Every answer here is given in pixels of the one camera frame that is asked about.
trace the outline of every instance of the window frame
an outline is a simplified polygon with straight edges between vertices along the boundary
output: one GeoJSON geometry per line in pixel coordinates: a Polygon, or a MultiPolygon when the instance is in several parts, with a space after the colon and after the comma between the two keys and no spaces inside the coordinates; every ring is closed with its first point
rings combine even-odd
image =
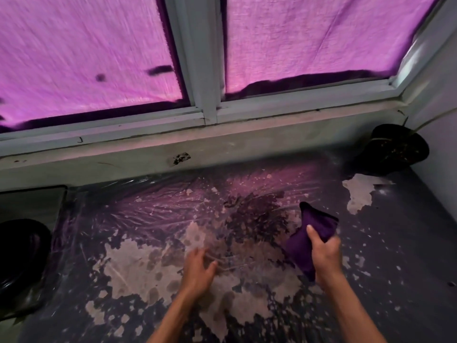
{"type": "Polygon", "coordinates": [[[221,102],[225,71],[220,1],[164,3],[191,107],[3,133],[0,156],[399,98],[457,29],[457,0],[443,0],[394,77],[221,102]]]}

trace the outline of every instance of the dark floor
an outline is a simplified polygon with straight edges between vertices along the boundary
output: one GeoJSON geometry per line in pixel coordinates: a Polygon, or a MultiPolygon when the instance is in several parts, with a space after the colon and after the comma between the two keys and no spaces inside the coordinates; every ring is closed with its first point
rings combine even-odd
{"type": "Polygon", "coordinates": [[[185,252],[205,245],[230,270],[180,342],[339,342],[325,295],[281,249],[307,201],[340,219],[344,271],[389,342],[457,342],[455,222],[410,170],[389,175],[392,184],[357,176],[343,186],[354,173],[343,174],[342,154],[75,190],[54,234],[53,299],[19,341],[145,342],[177,291],[185,252]]]}

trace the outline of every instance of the pink cloth covering window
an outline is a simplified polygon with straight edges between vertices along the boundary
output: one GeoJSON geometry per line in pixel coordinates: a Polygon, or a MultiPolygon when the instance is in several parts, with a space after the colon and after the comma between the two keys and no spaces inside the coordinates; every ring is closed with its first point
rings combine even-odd
{"type": "Polygon", "coordinates": [[[3,126],[185,105],[167,22],[161,0],[0,0],[3,126]]]}
{"type": "Polygon", "coordinates": [[[226,98],[397,74],[436,0],[221,0],[226,98]]]}

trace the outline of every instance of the purple rag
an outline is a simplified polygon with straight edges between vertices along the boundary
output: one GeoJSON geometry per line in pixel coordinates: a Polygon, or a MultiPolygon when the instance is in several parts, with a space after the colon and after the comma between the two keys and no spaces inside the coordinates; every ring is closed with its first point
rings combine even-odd
{"type": "Polygon", "coordinates": [[[322,241],[327,242],[335,234],[338,218],[321,212],[306,202],[300,202],[300,209],[302,211],[302,226],[286,241],[284,250],[310,282],[314,282],[316,270],[311,257],[313,246],[306,232],[306,226],[311,225],[322,241]]]}

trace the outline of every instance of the wall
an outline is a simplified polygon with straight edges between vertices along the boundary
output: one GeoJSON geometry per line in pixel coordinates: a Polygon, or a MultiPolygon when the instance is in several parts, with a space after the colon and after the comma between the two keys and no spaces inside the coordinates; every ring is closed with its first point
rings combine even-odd
{"type": "MultiPolygon", "coordinates": [[[[408,127],[457,107],[457,74],[452,74],[438,92],[424,103],[408,127]]],[[[413,166],[414,171],[457,220],[457,112],[425,126],[419,134],[430,146],[430,156],[413,166]]]]}
{"type": "Polygon", "coordinates": [[[7,156],[0,159],[0,190],[77,186],[352,144],[381,123],[402,122],[403,107],[373,102],[7,156]],[[171,167],[183,152],[191,159],[171,167]]]}

